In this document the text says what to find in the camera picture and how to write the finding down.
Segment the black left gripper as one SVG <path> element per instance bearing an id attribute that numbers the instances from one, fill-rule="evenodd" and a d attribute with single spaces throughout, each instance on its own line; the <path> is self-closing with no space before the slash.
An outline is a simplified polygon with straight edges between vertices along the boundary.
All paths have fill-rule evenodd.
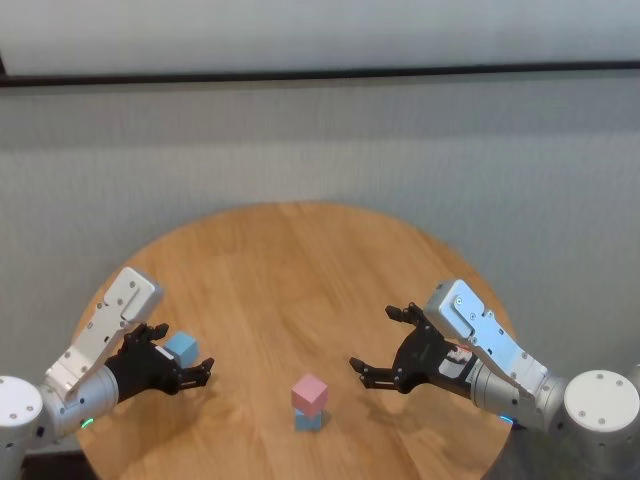
<path id="1" fill-rule="evenodd" d="M 165 337 L 169 325 L 138 325 L 124 336 L 123 344 L 116 354 L 109 357 L 105 366 L 113 374 L 118 400 L 126 401 L 146 390 L 158 390 L 168 395 L 178 391 L 204 387 L 215 360 L 210 357 L 192 367 L 179 367 L 154 343 Z"/>

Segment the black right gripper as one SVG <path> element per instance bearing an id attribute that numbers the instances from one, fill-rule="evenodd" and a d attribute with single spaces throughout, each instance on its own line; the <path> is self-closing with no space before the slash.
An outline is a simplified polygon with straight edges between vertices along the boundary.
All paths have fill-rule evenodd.
<path id="1" fill-rule="evenodd" d="M 404 308 L 387 305 L 385 313 L 390 320 L 410 324 L 415 329 L 398 348 L 392 369 L 374 367 L 355 357 L 349 359 L 363 386 L 408 394 L 419 385 L 431 384 L 470 399 L 468 377 L 476 364 L 476 356 L 445 340 L 413 302 Z"/>

